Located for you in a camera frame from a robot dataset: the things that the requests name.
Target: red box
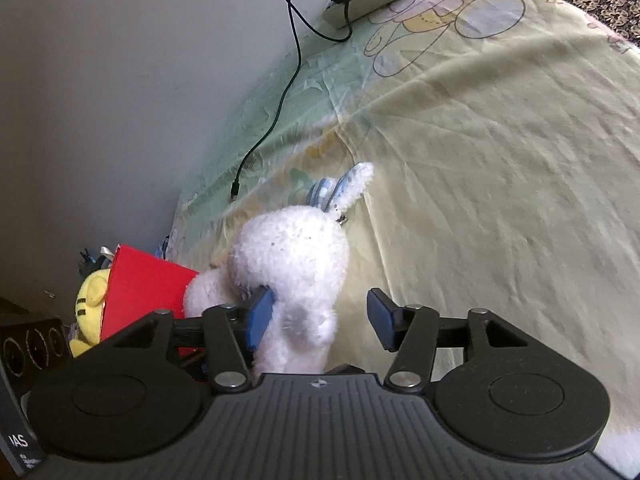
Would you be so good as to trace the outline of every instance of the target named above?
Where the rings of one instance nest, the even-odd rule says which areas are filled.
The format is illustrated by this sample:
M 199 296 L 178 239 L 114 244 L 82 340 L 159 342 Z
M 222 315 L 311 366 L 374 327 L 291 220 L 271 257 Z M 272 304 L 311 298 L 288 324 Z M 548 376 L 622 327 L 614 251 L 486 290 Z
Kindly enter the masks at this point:
M 100 340 L 157 308 L 171 309 L 174 317 L 183 318 L 184 291 L 196 275 L 195 270 L 120 245 L 109 274 Z

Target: speaker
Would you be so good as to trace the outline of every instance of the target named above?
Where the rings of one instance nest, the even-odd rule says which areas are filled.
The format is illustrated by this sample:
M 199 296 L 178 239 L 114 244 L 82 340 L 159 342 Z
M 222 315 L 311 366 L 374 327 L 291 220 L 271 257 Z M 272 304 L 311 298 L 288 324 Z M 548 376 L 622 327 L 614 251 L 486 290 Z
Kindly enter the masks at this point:
M 59 319 L 0 316 L 0 450 L 17 476 L 44 458 L 26 416 L 41 374 L 70 359 Z

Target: stuffed bunny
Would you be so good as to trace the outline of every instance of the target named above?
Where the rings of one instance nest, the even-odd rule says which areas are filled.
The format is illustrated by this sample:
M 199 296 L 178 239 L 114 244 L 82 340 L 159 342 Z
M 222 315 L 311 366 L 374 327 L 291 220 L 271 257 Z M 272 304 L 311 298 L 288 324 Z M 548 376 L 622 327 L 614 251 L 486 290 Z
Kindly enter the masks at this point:
M 275 301 L 255 353 L 255 377 L 322 373 L 337 329 L 334 303 L 349 261 L 349 244 L 338 220 L 344 219 L 372 176 L 372 164 L 357 164 L 338 182 L 317 183 L 308 205 L 249 220 L 232 244 L 226 265 L 203 272 L 189 284 L 185 316 L 236 303 L 258 286 L 268 286 Z

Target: white wall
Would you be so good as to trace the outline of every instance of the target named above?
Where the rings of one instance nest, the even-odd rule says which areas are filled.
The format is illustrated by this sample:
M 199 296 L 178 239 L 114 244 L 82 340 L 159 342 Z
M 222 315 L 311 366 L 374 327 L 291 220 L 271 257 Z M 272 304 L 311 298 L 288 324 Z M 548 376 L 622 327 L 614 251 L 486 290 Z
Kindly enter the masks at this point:
M 0 0 L 0 296 L 69 319 L 80 249 L 152 250 L 291 46 L 281 0 Z

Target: white fluffy object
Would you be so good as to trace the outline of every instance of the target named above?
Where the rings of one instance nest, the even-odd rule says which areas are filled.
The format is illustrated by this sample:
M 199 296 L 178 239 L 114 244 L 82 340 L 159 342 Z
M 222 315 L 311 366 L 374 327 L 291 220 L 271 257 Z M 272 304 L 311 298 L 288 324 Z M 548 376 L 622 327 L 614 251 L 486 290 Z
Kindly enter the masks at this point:
M 256 377 L 324 371 L 337 329 L 334 303 L 349 262 L 349 244 L 336 219 L 372 177 L 371 164 L 358 166 L 357 177 L 342 186 L 327 212 L 299 205 L 249 220 L 226 267 L 203 272 L 187 288 L 187 317 L 245 299 L 261 285 L 274 292 L 271 321 L 255 353 Z

